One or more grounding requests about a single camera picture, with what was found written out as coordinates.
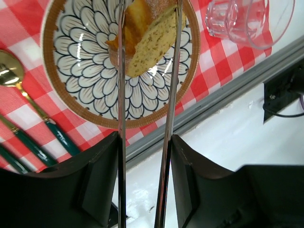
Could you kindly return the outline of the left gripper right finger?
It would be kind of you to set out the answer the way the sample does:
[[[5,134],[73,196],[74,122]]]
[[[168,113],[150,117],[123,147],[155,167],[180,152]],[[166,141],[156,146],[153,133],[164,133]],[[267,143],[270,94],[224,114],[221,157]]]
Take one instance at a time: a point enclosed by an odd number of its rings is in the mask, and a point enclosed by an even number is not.
[[[303,227],[303,166],[245,165],[230,171],[179,136],[171,140],[180,228]]]

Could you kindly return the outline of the silver metal tongs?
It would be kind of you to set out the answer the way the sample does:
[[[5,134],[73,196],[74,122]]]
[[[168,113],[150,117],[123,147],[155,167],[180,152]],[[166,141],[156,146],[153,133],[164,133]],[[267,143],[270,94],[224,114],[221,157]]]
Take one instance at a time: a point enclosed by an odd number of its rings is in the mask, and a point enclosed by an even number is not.
[[[160,114],[167,117],[164,147],[162,152],[161,173],[158,188],[158,200],[155,215],[155,227],[164,227],[165,210],[167,199],[167,188],[170,167],[171,153],[171,135],[173,130],[173,119],[175,112],[176,90],[179,73],[180,62],[180,44],[181,32],[185,25],[185,17],[182,11],[182,1],[177,0],[178,5],[175,10],[176,18],[176,39],[173,44],[174,55],[171,68],[171,85],[168,96],[168,105],[158,110],[156,98],[157,94],[152,93],[148,96],[148,101],[142,101],[142,94],[134,91],[132,95],[128,95],[125,88],[125,35],[123,34],[125,11],[127,7],[133,3],[132,0],[122,0],[119,2],[119,21],[118,34],[116,38],[109,42],[110,60],[118,68],[118,129],[119,129],[119,145],[118,145],[118,226],[124,228],[126,226],[126,154],[125,154],[125,129],[128,127],[139,127],[144,123],[151,123]]]

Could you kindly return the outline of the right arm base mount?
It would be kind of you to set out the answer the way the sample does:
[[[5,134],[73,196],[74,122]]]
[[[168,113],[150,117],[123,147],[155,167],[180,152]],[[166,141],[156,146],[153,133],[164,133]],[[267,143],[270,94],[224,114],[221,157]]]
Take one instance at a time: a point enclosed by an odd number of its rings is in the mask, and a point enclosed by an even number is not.
[[[282,118],[301,117],[299,114],[280,114],[295,100],[300,100],[304,105],[304,64],[300,63],[290,67],[264,83],[264,122],[272,116]]]

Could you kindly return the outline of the sliced herb bread piece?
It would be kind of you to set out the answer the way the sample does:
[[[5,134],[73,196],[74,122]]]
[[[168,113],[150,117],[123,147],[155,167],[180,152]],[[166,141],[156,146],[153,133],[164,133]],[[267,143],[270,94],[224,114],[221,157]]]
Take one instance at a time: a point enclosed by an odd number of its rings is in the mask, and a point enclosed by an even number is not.
[[[176,0],[135,0],[126,11],[125,73],[137,77],[154,67],[176,39]]]

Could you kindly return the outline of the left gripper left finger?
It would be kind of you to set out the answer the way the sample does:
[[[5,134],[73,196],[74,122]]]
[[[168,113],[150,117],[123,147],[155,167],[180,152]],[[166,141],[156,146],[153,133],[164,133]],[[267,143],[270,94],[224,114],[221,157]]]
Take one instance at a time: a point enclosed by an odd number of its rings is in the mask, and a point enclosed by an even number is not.
[[[0,171],[3,228],[109,228],[118,222],[112,196],[118,133],[39,173]]]

